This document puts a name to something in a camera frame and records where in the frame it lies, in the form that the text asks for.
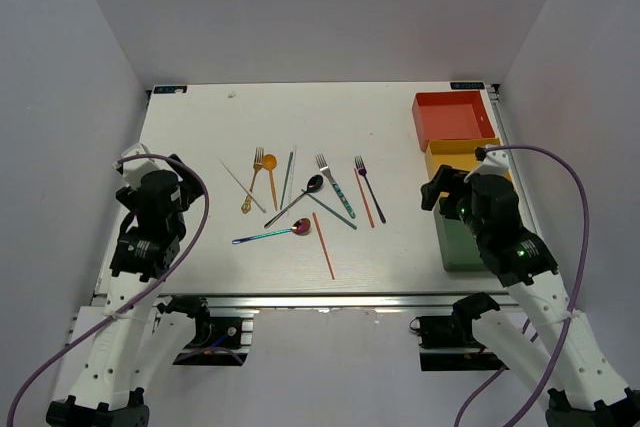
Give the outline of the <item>gold fork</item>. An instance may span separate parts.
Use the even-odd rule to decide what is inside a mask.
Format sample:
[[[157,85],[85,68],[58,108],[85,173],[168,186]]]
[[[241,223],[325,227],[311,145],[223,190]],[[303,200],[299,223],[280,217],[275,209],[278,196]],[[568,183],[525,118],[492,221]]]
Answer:
[[[250,193],[253,192],[257,175],[260,172],[260,170],[263,168],[263,159],[264,159],[264,149],[262,147],[257,147],[255,150],[254,161],[253,161],[253,176],[249,186]],[[243,214],[249,213],[251,210],[251,206],[252,206],[252,198],[249,195],[247,195],[241,207],[241,212]]]

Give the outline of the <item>orange chopstick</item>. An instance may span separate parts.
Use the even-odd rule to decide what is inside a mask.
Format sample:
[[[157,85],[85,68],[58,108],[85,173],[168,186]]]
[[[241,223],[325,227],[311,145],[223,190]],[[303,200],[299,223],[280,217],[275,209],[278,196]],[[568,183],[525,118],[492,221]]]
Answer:
[[[361,183],[360,175],[359,175],[359,173],[358,173],[357,168],[355,168],[355,167],[354,167],[354,168],[353,168],[353,172],[354,172],[354,175],[355,175],[355,178],[356,178],[356,181],[357,181],[358,187],[359,187],[359,191],[360,191],[361,199],[362,199],[362,202],[363,202],[363,206],[364,206],[364,208],[365,208],[365,212],[366,212],[366,215],[367,215],[367,219],[368,219],[369,225],[370,225],[370,227],[373,229],[373,228],[375,228],[375,222],[374,222],[373,216],[372,216],[372,214],[371,214],[371,210],[370,210],[370,207],[369,207],[369,203],[368,203],[368,200],[367,200],[366,194],[365,194],[365,192],[364,192],[363,185],[362,185],[362,183]]]
[[[324,235],[323,235],[323,232],[322,232],[322,229],[321,229],[321,226],[320,226],[319,218],[318,218],[316,212],[312,212],[312,218],[313,218],[314,225],[315,225],[315,228],[316,228],[316,231],[317,231],[317,235],[318,235],[318,238],[319,238],[319,242],[320,242],[320,245],[321,245],[321,248],[322,248],[322,251],[323,251],[323,255],[324,255],[328,270],[329,270],[330,278],[331,278],[331,280],[335,281],[335,279],[336,279],[335,272],[334,272],[334,269],[333,269],[333,266],[332,266],[332,262],[331,262],[331,259],[330,259],[330,256],[329,256],[329,252],[328,252],[327,245],[326,245],[326,242],[325,242],[325,239],[324,239]]]

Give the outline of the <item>purple fork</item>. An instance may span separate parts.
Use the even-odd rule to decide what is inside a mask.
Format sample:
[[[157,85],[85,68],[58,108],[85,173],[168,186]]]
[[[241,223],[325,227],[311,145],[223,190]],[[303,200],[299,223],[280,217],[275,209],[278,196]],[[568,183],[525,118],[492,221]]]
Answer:
[[[385,215],[384,215],[384,213],[383,213],[383,211],[382,211],[382,209],[381,209],[381,207],[380,207],[380,204],[379,204],[379,202],[378,202],[378,200],[377,200],[377,198],[376,198],[376,196],[375,196],[375,193],[374,193],[374,191],[373,191],[373,188],[372,188],[372,186],[371,186],[371,184],[370,184],[370,182],[369,182],[369,179],[368,179],[368,171],[367,171],[367,169],[366,169],[366,166],[365,166],[364,160],[363,160],[363,158],[362,158],[360,155],[357,155],[357,156],[355,157],[355,166],[356,166],[356,170],[357,170],[358,174],[359,174],[360,176],[362,176],[362,177],[364,178],[364,180],[365,180],[365,183],[366,183],[366,185],[367,185],[367,188],[368,188],[368,190],[369,190],[369,193],[370,193],[370,195],[371,195],[371,198],[372,198],[372,200],[373,200],[373,202],[374,202],[374,206],[375,206],[375,208],[376,208],[376,211],[377,211],[377,213],[378,213],[378,216],[379,216],[380,221],[381,221],[383,224],[385,224],[385,223],[387,222],[387,219],[386,219],[386,217],[385,217]]]

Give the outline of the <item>clear white chopstick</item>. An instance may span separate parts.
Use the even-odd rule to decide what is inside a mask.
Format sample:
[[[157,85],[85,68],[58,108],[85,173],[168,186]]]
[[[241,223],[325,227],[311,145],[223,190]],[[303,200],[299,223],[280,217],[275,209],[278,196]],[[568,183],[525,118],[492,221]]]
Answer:
[[[289,175],[287,181],[287,202],[291,202],[293,200],[293,184],[294,184],[294,176],[295,176],[295,164],[296,164],[296,156],[297,156],[297,145],[294,144],[293,150],[291,151],[291,163],[289,168]]]

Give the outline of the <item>dark teal chopstick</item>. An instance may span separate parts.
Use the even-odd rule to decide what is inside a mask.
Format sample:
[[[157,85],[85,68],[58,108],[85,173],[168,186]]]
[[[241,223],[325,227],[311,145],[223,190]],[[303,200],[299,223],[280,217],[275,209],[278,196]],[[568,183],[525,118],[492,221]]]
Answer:
[[[353,230],[357,230],[357,226],[355,223],[351,222],[350,220],[348,220],[346,217],[342,216],[340,213],[338,213],[337,211],[335,211],[334,209],[332,209],[330,206],[328,206],[327,204],[325,204],[324,202],[320,201],[316,196],[312,195],[310,192],[306,192],[304,189],[301,189],[302,192],[305,192],[306,195],[308,197],[310,197],[314,202],[316,202],[318,205],[320,205],[322,208],[324,208],[327,212],[329,212],[331,215],[333,215],[334,217],[336,217],[337,219],[339,219],[341,222],[343,222],[344,224],[346,224],[348,227],[350,227]]]

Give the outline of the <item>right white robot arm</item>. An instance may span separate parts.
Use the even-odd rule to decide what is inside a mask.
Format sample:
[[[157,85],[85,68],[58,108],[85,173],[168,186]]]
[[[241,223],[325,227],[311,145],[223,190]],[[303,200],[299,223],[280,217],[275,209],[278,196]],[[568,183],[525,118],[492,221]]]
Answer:
[[[422,209],[438,208],[467,227],[483,264],[539,337],[538,344],[530,342],[484,292],[453,307],[453,337],[487,347],[530,391],[508,425],[517,425],[539,399],[547,402],[549,426],[638,425],[638,391],[603,355],[586,315],[574,309],[557,262],[521,220],[510,180],[442,165],[421,194]]]

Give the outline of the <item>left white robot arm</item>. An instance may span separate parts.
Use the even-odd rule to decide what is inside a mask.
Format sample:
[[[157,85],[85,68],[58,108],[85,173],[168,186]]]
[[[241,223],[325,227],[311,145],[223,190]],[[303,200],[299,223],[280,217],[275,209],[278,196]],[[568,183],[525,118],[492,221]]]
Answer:
[[[191,301],[184,311],[170,311],[158,339],[142,339],[161,283],[187,255],[180,247],[187,233],[184,214],[208,197],[202,179],[179,156],[166,157],[165,168],[160,159],[138,145],[115,165],[126,182],[116,198],[127,214],[109,265],[103,319],[69,393],[49,404],[49,426],[147,425],[151,383],[184,342],[199,346],[210,337],[211,321]]]

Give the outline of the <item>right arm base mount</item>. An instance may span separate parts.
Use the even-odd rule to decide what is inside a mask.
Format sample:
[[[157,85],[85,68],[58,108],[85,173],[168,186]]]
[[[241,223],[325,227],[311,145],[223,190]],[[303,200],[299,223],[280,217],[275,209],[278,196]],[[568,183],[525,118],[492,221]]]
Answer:
[[[472,334],[472,322],[500,305],[486,293],[455,302],[448,315],[415,317],[409,331],[419,341],[423,372],[497,371],[504,364]]]

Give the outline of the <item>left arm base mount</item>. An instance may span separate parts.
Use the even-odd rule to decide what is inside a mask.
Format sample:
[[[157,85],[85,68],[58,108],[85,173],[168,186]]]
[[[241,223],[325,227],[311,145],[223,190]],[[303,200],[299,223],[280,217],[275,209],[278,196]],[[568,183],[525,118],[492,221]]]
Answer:
[[[248,344],[242,340],[244,319],[213,316],[204,297],[175,296],[157,304],[159,329],[162,317],[177,313],[193,326],[193,338],[177,355],[174,365],[241,366],[247,356]]]

